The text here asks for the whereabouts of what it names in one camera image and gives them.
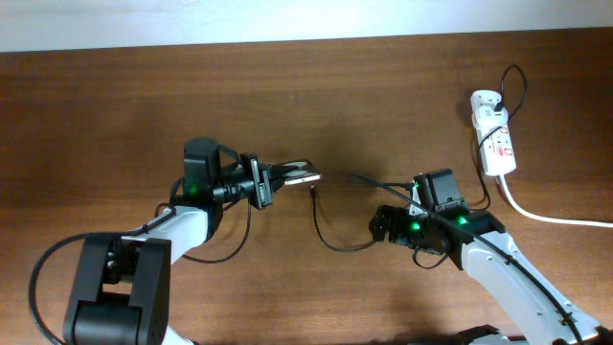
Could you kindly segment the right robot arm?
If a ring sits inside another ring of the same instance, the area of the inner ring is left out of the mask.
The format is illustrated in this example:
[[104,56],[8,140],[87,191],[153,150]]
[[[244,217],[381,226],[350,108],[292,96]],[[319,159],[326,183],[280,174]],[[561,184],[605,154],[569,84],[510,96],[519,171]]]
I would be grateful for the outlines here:
[[377,208],[369,224],[375,242],[450,260],[497,301],[530,344],[611,343],[611,330],[560,293],[500,220],[470,211],[453,171],[419,174],[410,186],[406,207]]

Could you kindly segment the black Galaxy flip phone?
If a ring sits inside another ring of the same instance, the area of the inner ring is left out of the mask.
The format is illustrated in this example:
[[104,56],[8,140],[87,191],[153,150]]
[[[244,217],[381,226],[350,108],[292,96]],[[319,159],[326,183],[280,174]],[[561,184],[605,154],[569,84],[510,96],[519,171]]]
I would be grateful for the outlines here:
[[307,159],[289,161],[281,164],[295,166],[294,171],[285,174],[287,176],[287,180],[284,183],[285,186],[314,182],[322,178],[322,174],[315,168],[313,163]]

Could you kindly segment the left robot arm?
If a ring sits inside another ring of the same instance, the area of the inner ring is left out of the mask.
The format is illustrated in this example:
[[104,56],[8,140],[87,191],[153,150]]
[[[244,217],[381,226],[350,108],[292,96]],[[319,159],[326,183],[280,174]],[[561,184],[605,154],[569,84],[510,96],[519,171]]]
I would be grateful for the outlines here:
[[261,210],[282,186],[319,179],[306,159],[264,164],[217,140],[184,145],[184,175],[140,228],[83,235],[67,312],[67,344],[186,344],[170,327],[170,269],[207,242],[225,209],[243,199]]

